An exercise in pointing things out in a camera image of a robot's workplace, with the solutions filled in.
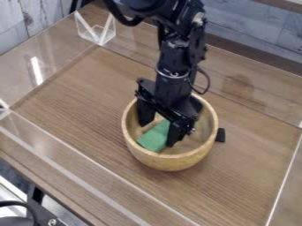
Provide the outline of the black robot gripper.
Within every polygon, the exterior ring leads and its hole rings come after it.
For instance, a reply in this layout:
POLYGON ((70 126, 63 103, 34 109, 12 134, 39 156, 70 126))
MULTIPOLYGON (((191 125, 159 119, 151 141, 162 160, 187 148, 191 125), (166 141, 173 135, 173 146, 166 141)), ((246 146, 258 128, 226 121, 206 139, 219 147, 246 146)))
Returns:
POLYGON ((149 125, 155 114, 163 116, 170 122, 166 141, 169 147, 191 133, 203 108, 202 102, 193 96, 195 77, 197 71, 177 74, 157 68, 155 80, 137 80, 139 125, 149 125))

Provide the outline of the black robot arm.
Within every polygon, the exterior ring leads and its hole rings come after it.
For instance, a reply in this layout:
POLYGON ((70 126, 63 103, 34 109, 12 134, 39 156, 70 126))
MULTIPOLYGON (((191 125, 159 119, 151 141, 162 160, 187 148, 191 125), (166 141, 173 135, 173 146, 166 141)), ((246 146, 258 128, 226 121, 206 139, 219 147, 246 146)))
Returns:
POLYGON ((206 10, 202 0, 104 0, 126 26, 153 19, 161 50, 157 78, 137 80, 138 122, 149 125, 155 115, 170 121, 166 144, 171 147, 191 133, 203 103, 193 93, 198 64, 206 59, 206 10))

